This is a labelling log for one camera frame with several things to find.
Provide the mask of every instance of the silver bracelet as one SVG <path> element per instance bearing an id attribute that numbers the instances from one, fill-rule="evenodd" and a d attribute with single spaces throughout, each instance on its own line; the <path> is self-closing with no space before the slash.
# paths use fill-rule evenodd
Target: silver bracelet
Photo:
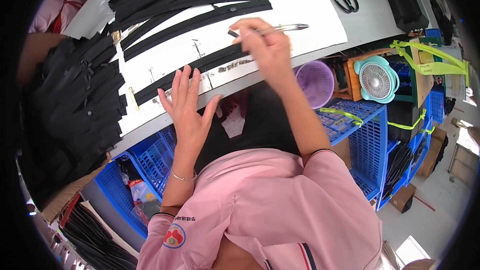
<path id="1" fill-rule="evenodd" d="M 178 178 L 179 180 L 195 180 L 198 176 L 197 173 L 194 172 L 195 175 L 193 176 L 193 178 L 185 178 L 185 177 L 178 177 L 172 169 L 170 170 L 170 172 L 173 174 L 175 178 Z"/>

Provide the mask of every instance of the worktable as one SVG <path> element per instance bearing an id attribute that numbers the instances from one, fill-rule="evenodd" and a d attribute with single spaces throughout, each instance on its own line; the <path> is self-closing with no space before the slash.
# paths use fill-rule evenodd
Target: worktable
<path id="1" fill-rule="evenodd" d="M 404 34 L 404 32 L 398 29 L 395 25 L 388 0 L 358 0 L 358 12 L 350 14 L 345 13 L 333 0 L 331 1 L 341 23 L 343 24 L 348 41 L 293 57 L 291 61 L 292 67 L 298 67 L 309 61 L 348 48 Z M 310 4 L 312 9 L 316 8 L 313 0 L 310 1 Z M 210 86 L 210 88 L 206 87 L 208 90 L 199 95 L 199 109 L 205 107 L 207 102 L 217 94 L 221 94 L 225 97 L 263 80 L 258 71 L 251 72 L 242 77 L 238 77 L 238 73 L 233 73 L 233 70 L 221 71 L 220 69 L 213 69 L 209 72 L 210 75 L 216 75 L 215 80 L 217 82 L 215 85 Z M 123 153 L 125 150 L 144 140 L 148 136 L 172 124 L 171 117 L 166 112 L 151 120 L 150 119 L 151 118 L 148 118 L 144 123 L 135 123 L 136 128 L 122 136 L 122 141 L 118 142 L 110 151 L 112 158 Z"/>

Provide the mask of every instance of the teal desk fan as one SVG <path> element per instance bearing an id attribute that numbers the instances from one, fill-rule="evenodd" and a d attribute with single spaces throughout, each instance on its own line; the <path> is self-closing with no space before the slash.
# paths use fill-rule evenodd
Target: teal desk fan
<path id="1" fill-rule="evenodd" d="M 387 104 L 395 97 L 399 89 L 399 75 L 381 56 L 370 56 L 353 64 L 353 69 L 360 77 L 361 96 L 365 100 L 375 100 Z"/>

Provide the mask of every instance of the pen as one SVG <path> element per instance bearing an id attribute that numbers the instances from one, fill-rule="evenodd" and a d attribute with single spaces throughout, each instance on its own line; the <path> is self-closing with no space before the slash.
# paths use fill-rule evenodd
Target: pen
<path id="1" fill-rule="evenodd" d="M 263 36 L 266 33 L 271 33 L 272 30 L 274 32 L 301 31 L 309 27 L 310 25 L 307 25 L 307 24 L 289 24 L 289 25 L 280 25 L 280 26 L 273 26 L 273 27 L 268 27 L 263 29 L 257 29 L 255 30 L 255 32 Z M 238 33 L 235 33 L 231 30 L 228 31 L 228 34 L 232 35 L 235 38 L 239 36 Z"/>

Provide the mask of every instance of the neon yellow strap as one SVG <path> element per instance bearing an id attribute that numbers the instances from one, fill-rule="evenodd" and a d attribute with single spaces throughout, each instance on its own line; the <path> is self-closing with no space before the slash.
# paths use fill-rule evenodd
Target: neon yellow strap
<path id="1" fill-rule="evenodd" d="M 425 131 L 427 132 L 427 134 L 431 135 L 435 130 L 435 126 L 432 126 L 431 129 L 425 129 Z"/>
<path id="2" fill-rule="evenodd" d="M 436 55 L 437 57 L 441 57 L 443 60 L 449 61 L 451 64 L 443 62 L 433 62 L 418 65 L 413 61 L 410 55 L 408 55 L 403 49 L 400 48 L 406 46 L 415 47 L 421 51 L 431 53 L 433 55 Z M 394 40 L 393 43 L 390 44 L 390 48 L 395 48 L 398 52 L 398 55 L 404 57 L 405 60 L 410 64 L 410 67 L 422 75 L 461 74 L 465 75 L 466 87 L 469 86 L 469 63 L 467 61 L 460 61 L 455 57 L 446 54 L 443 51 L 420 43 L 401 42 Z"/>
<path id="3" fill-rule="evenodd" d="M 343 116 L 346 116 L 348 118 L 351 118 L 351 119 L 355 120 L 355 121 L 353 121 L 353 124 L 360 125 L 360 127 L 362 127 L 363 120 L 360 119 L 359 117 L 349 113 L 349 112 L 340 111 L 340 110 L 336 110 L 336 109 L 330 109 L 330 108 L 327 108 L 327 107 L 321 107 L 319 109 L 319 111 L 320 112 L 325 112 L 325 113 L 341 114 Z"/>
<path id="4" fill-rule="evenodd" d="M 415 121 L 415 123 L 413 123 L 413 126 L 407 126 L 407 125 L 397 124 L 397 123 L 388 122 L 388 121 L 387 121 L 387 124 L 392 125 L 394 127 L 397 127 L 399 129 L 412 130 L 417 126 L 417 124 L 420 122 L 420 120 L 425 119 L 425 114 L 427 114 L 427 110 L 423 109 L 420 117 L 417 119 L 417 121 Z"/>

